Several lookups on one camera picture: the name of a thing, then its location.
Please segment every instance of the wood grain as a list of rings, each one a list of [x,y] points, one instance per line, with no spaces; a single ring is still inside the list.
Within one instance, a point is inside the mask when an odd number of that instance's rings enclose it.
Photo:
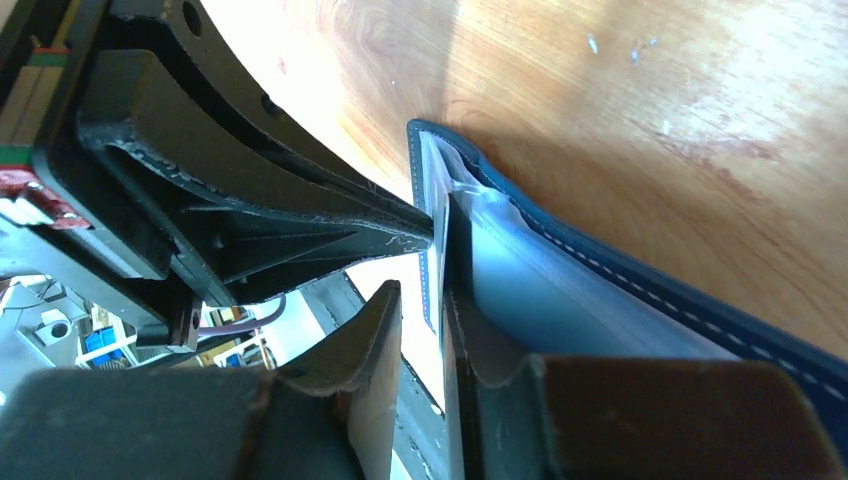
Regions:
[[[403,198],[406,121],[446,123],[562,220],[848,358],[845,2],[204,3]]]

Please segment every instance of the white stitching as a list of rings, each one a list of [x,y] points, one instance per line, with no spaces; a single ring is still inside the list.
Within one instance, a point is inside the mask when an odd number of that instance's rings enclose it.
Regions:
[[[757,355],[759,355],[763,358],[768,358],[769,360],[774,358],[774,357],[771,356],[771,354],[769,352],[763,350],[762,348],[760,348],[756,345],[751,345],[751,350],[753,350],[754,353],[756,353]]]
[[[444,141],[444,142],[446,142],[447,144],[452,145],[452,146],[454,146],[454,148],[456,148],[456,145],[454,145],[454,144],[453,144],[453,142],[448,141],[447,139],[445,139],[445,138],[444,138],[444,137],[442,137],[441,135],[438,135],[438,134],[432,134],[432,135],[435,135],[436,137],[441,138],[441,139],[442,139],[442,141]],[[492,180],[492,179],[491,179],[491,178],[490,178],[490,177],[486,174],[486,172],[485,172],[485,171],[483,171],[483,169],[480,169],[480,170],[479,170],[479,173],[480,173],[483,177],[485,177],[485,178],[486,178],[486,180],[487,180],[490,184],[492,184],[492,185],[494,185],[494,184],[495,184],[495,182],[494,182],[494,181],[493,181],[493,180]],[[504,195],[506,195],[506,193],[505,193],[503,190],[501,190],[500,188],[495,188],[495,189],[496,189],[496,190],[498,190],[498,191],[500,191],[500,192],[501,192],[501,193],[503,193]],[[528,218],[528,219],[529,219],[529,220],[530,220],[530,221],[531,221],[534,225],[536,225],[536,227],[538,227],[538,228],[539,228],[539,230],[541,230],[541,231],[542,231],[542,235],[543,235],[545,238],[547,238],[548,240],[553,241],[553,242],[554,242],[555,244],[557,244],[558,246],[565,247],[566,251],[568,251],[569,253],[572,253],[572,254],[576,253],[578,257],[580,257],[580,258],[582,258],[582,259],[587,259],[586,255],[585,255],[583,252],[576,251],[576,250],[574,249],[574,247],[572,247],[571,245],[569,245],[569,244],[567,244],[567,243],[565,243],[565,242],[563,242],[563,241],[559,240],[558,238],[554,238],[553,236],[551,236],[551,234],[550,234],[550,233],[548,233],[547,229],[545,229],[545,227],[544,227],[544,226],[542,226],[542,224],[541,224],[541,223],[539,223],[539,222],[538,222],[535,218],[533,218],[533,216],[532,216],[532,215],[530,215],[529,213],[527,213],[527,211],[525,211],[523,208],[521,208],[521,207],[520,207],[520,206],[518,206],[518,205],[515,205],[515,207],[516,207],[516,208],[518,208],[518,210],[519,210],[519,211],[521,211],[521,213],[523,213],[523,214],[524,214],[524,215],[525,215],[525,216],[526,216],[526,217],[527,217],[527,218]],[[593,266],[595,266],[595,267],[598,267],[598,266],[600,265],[600,264],[599,264],[596,260],[594,260],[594,259],[589,258],[588,260],[589,260],[589,263],[590,263],[590,264],[592,264],[592,265],[593,265]],[[626,278],[626,277],[624,277],[624,275],[621,275],[620,273],[614,273],[614,272],[613,272],[613,271],[612,271],[609,267],[607,267],[607,266],[603,266],[602,268],[603,268],[604,272],[606,272],[606,273],[607,273],[607,274],[609,274],[609,275],[613,275],[613,274],[614,274],[614,275],[616,276],[616,278],[618,278],[618,279],[619,279],[620,281],[622,281],[622,282],[628,283],[628,284],[629,284],[630,286],[632,286],[635,290],[638,290],[638,291],[640,291],[640,292],[644,292],[644,291],[645,291],[645,290],[644,290],[644,288],[642,288],[642,286],[641,286],[641,285],[639,285],[639,284],[637,284],[637,283],[629,282],[629,281],[627,280],[627,278]],[[661,301],[660,297],[659,297],[659,296],[657,296],[656,294],[653,294],[653,293],[651,293],[651,292],[647,292],[647,293],[648,293],[648,296],[649,296],[649,297],[651,297],[652,299],[654,299],[654,300],[656,300],[656,301]],[[677,309],[677,307],[675,307],[674,305],[672,305],[672,304],[671,304],[671,303],[669,303],[669,302],[664,302],[664,304],[665,304],[665,306],[666,306],[667,308],[669,308],[670,310],[672,310],[672,311],[674,311],[674,312],[678,312],[678,311],[679,311],[679,310]],[[690,312],[683,312],[683,315],[684,315],[684,316],[686,316],[687,318],[689,318],[690,320],[695,321],[695,322],[698,322],[698,323],[702,323],[702,322],[703,322],[700,318],[698,318],[698,316],[697,316],[697,315],[695,315],[695,314],[693,314],[693,313],[690,313]],[[707,328],[709,328],[710,330],[712,330],[712,331],[714,331],[714,332],[722,332],[721,328],[719,328],[719,327],[718,327],[718,325],[715,325],[715,324],[714,324],[714,323],[712,323],[712,322],[703,322],[703,323],[705,323],[705,324],[706,324]],[[736,344],[738,344],[738,345],[745,345],[745,343],[742,341],[742,339],[740,339],[740,338],[739,338],[739,337],[737,337],[736,335],[733,335],[733,334],[731,334],[731,333],[727,333],[727,332],[723,332],[723,333],[724,333],[725,335],[727,335],[727,338],[729,338],[729,339],[730,339],[731,341],[733,341],[734,343],[736,343]],[[763,350],[762,348],[757,347],[757,346],[755,346],[755,345],[751,345],[751,346],[750,346],[750,348],[751,348],[751,350],[753,350],[753,351],[754,351],[755,353],[757,353],[758,355],[760,355],[760,356],[762,356],[762,357],[764,357],[764,358],[770,359],[770,360],[774,360],[774,357],[773,357],[773,356],[771,355],[771,353],[769,353],[768,351]],[[789,371],[791,371],[791,372],[796,372],[796,373],[798,373],[798,369],[797,369],[797,367],[795,367],[795,365],[793,365],[793,364],[791,364],[791,363],[789,363],[789,362],[787,362],[787,361],[785,361],[785,360],[782,360],[782,359],[777,359],[777,362],[778,362],[778,363],[779,363],[779,364],[780,364],[780,365],[781,365],[784,369],[789,370]],[[800,373],[801,373],[802,378],[803,378],[805,381],[807,381],[808,383],[811,383],[811,384],[814,384],[814,385],[818,385],[818,384],[819,384],[818,379],[817,379],[816,377],[814,377],[813,375],[811,375],[811,374],[809,374],[809,373],[807,373],[807,372],[800,372]],[[834,396],[834,397],[838,398],[838,399],[839,399],[839,400],[841,400],[841,401],[845,401],[845,396],[842,394],[842,392],[840,392],[839,390],[837,390],[837,389],[833,388],[832,386],[827,385],[827,384],[824,384],[824,385],[822,385],[822,388],[823,388],[825,391],[827,391],[830,395],[832,395],[832,396]]]
[[[842,400],[843,402],[845,401],[845,395],[842,395],[842,392],[840,392],[839,390],[831,387],[830,385],[822,385],[822,388],[824,388],[827,393],[833,395],[834,397]]]
[[[726,333],[726,332],[725,332],[725,335],[727,335],[727,338],[733,340],[734,343],[736,343],[738,345],[745,345],[745,342],[743,342],[742,339],[737,337],[736,335],[734,335],[732,333]]]
[[[778,358],[777,362],[780,363],[780,366],[789,370],[790,372],[794,373],[794,372],[798,371],[798,369],[795,368],[795,365],[792,365],[791,363],[787,362],[786,360],[781,360],[781,359]]]

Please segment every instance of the blue bin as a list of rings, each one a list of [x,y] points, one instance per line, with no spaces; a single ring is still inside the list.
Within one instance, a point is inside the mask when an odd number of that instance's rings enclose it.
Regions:
[[[113,343],[115,343],[115,329],[112,327],[101,328],[100,330],[92,332],[89,336],[85,337],[86,353],[93,352],[98,348],[103,348],[106,345],[111,345]],[[123,356],[124,354],[121,350],[112,350],[105,355],[100,355],[99,357],[91,359],[91,363],[93,363],[95,367],[99,367],[113,358],[121,358]]]

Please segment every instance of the purple wire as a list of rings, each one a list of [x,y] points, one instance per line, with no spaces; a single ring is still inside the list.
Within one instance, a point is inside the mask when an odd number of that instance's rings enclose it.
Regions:
[[[264,327],[274,320],[277,320],[285,311],[286,297],[282,296],[280,297],[280,305],[278,305],[276,310],[271,312],[271,314],[265,318],[259,318],[249,322],[231,323],[229,325],[222,325],[219,327],[200,327],[197,329],[197,335],[201,337],[215,337],[218,335],[231,335],[234,333],[249,332],[256,328]]]

